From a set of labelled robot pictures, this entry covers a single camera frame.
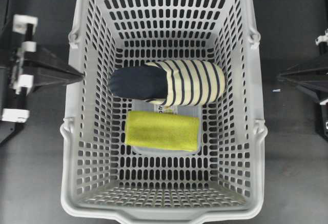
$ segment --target plastic container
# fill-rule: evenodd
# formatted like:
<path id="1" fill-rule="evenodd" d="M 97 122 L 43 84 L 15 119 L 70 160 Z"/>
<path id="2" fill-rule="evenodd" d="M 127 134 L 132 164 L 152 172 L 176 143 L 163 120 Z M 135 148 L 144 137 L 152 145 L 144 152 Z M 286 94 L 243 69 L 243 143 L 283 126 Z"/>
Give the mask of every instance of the plastic container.
<path id="1" fill-rule="evenodd" d="M 61 203 L 121 223 L 203 223 L 255 216 L 263 203 L 263 100 L 252 0 L 77 0 L 67 87 Z M 125 146 L 132 100 L 114 69 L 160 59 L 219 64 L 224 95 L 201 107 L 201 148 L 150 156 Z"/>

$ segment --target towel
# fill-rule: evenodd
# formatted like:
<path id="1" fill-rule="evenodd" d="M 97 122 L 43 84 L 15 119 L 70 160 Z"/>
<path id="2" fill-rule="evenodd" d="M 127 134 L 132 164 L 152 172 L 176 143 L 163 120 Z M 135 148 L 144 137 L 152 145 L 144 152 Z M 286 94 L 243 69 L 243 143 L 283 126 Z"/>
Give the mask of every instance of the towel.
<path id="1" fill-rule="evenodd" d="M 199 119 L 184 115 L 129 111 L 126 145 L 164 150 L 197 150 Z"/>

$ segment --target dark floor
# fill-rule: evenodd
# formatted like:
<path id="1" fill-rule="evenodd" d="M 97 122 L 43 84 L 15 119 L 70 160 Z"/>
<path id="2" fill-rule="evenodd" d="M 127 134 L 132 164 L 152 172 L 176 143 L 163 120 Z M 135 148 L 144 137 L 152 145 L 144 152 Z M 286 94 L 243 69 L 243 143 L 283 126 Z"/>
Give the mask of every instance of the dark floor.
<path id="1" fill-rule="evenodd" d="M 68 57 L 75 0 L 11 0 L 10 13 L 39 17 L 36 40 Z M 254 0 L 262 35 L 265 198 L 260 214 L 223 223 L 308 224 L 328 220 L 328 143 L 315 133 L 311 100 L 276 81 L 279 71 L 318 55 L 315 38 L 327 28 L 323 0 Z M 0 223 L 114 223 L 69 216 L 60 205 L 65 88 L 29 97 L 25 130 L 0 147 Z"/>

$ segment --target white bracket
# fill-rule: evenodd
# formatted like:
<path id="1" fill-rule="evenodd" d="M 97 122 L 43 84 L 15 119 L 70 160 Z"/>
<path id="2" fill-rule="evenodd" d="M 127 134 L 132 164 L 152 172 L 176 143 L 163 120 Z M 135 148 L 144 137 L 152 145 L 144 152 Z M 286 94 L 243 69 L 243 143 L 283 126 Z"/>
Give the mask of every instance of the white bracket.
<path id="1" fill-rule="evenodd" d="M 37 17 L 29 15 L 14 15 L 14 21 L 12 25 L 12 31 L 20 34 L 25 34 L 27 24 L 33 25 L 33 34 L 37 26 Z"/>
<path id="2" fill-rule="evenodd" d="M 33 87 L 33 80 L 34 80 L 33 75 L 21 74 L 18 77 L 18 81 L 16 81 L 13 86 L 14 89 L 16 90 L 16 94 L 19 94 L 21 92 L 22 87 L 26 87 L 27 88 L 26 94 L 29 94 Z"/>
<path id="3" fill-rule="evenodd" d="M 316 45 L 317 46 L 322 42 L 326 42 L 328 44 L 328 29 L 325 30 L 324 35 L 321 35 L 321 36 L 316 38 Z"/>
<path id="4" fill-rule="evenodd" d="M 36 52 L 36 42 L 34 41 L 25 41 L 22 43 L 23 52 Z"/>
<path id="5" fill-rule="evenodd" d="M 2 121 L 11 121 L 13 123 L 24 123 L 30 116 L 30 111 L 20 109 L 3 109 Z"/>

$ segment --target black metal bracket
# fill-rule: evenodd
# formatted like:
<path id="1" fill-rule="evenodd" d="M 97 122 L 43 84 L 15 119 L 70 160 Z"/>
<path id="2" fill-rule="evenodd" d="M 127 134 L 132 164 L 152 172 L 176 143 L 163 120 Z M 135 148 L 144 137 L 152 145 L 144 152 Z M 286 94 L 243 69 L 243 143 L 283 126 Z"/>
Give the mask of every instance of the black metal bracket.
<path id="1" fill-rule="evenodd" d="M 44 86 L 68 85 L 79 82 L 84 75 L 76 69 L 62 61 L 55 54 L 44 47 L 36 46 L 33 42 L 33 31 L 36 23 L 26 23 L 21 25 L 22 17 L 18 24 L 9 21 L 0 32 L 0 144 L 13 137 L 24 128 L 24 123 L 12 122 L 20 121 L 21 113 L 18 116 L 5 116 L 6 112 L 19 110 L 27 112 L 27 94 L 38 90 Z M 26 28 L 22 34 L 20 30 L 13 28 Z M 27 77 L 29 85 L 25 82 L 20 85 L 20 77 Z"/>
<path id="2" fill-rule="evenodd" d="M 278 80 L 294 84 L 310 96 L 319 111 L 317 133 L 328 141 L 328 53 L 327 43 L 319 44 L 320 56 L 295 65 L 278 75 Z"/>

